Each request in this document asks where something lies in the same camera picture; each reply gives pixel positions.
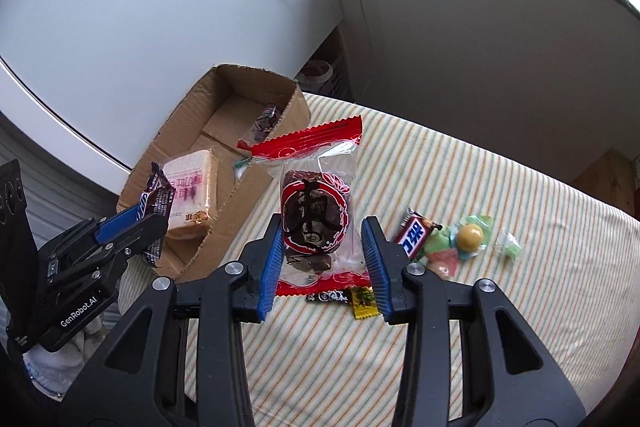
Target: silver bolt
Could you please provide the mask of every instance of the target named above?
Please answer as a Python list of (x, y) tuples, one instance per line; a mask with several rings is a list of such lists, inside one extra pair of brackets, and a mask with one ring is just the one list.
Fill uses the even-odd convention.
[(154, 287), (154, 290), (166, 290), (167, 288), (169, 288), (169, 286), (171, 286), (171, 279), (169, 279), (169, 277), (158, 277), (156, 280), (154, 280), (151, 286)]
[(481, 279), (478, 281), (478, 288), (487, 293), (495, 292), (495, 282), (491, 279)]
[(422, 275), (424, 273), (424, 265), (422, 263), (409, 263), (406, 266), (406, 270), (411, 275)]
[(225, 272), (229, 275), (238, 275), (242, 273), (242, 270), (244, 270), (244, 266), (242, 263), (238, 263), (238, 261), (233, 261), (225, 266)]

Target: packaged bread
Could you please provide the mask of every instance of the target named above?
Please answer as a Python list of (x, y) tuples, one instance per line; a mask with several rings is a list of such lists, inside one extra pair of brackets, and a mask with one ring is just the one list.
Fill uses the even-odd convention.
[(175, 188), (166, 235), (172, 239), (204, 237), (216, 214), (218, 159), (209, 150), (173, 158), (162, 167)]

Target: tablecloth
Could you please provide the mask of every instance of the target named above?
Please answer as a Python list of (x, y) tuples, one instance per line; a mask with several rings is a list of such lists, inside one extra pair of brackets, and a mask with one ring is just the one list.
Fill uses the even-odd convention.
[[(355, 222), (378, 216), (387, 237), (407, 204), (440, 223), (467, 214), (495, 219), (524, 246), (513, 263), (488, 250), (461, 263), (455, 280), (489, 277), (511, 299), (567, 375), (589, 412), (615, 382), (640, 323), (640, 223), (544, 174), (400, 118), (307, 95), (311, 124), (360, 114), (364, 133), (354, 188)], [(274, 181), (224, 262), (262, 237), (278, 211)], [(153, 280), (130, 261), (125, 311)], [(195, 397), (197, 322), (190, 324), (186, 392)], [(451, 326), (450, 416), (462, 411), (460, 335)], [(276, 298), (261, 325), (242, 325), (256, 425), (387, 426), (406, 336), (382, 316), (356, 321), (341, 305)]]

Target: cardboard box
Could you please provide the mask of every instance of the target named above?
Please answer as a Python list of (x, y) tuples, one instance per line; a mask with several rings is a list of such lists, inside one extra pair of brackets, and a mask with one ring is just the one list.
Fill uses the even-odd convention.
[(218, 158), (218, 211), (204, 239), (166, 239), (156, 273), (185, 282), (215, 270), (244, 221), (272, 181), (251, 165), (238, 183), (234, 163), (246, 151), (236, 148), (239, 137), (269, 103), (284, 107), (270, 137), (308, 127), (309, 108), (295, 82), (270, 71), (225, 64), (212, 68), (191, 88), (164, 123), (129, 176), (118, 200), (122, 210), (140, 199), (151, 162), (162, 165), (172, 156), (210, 149)]

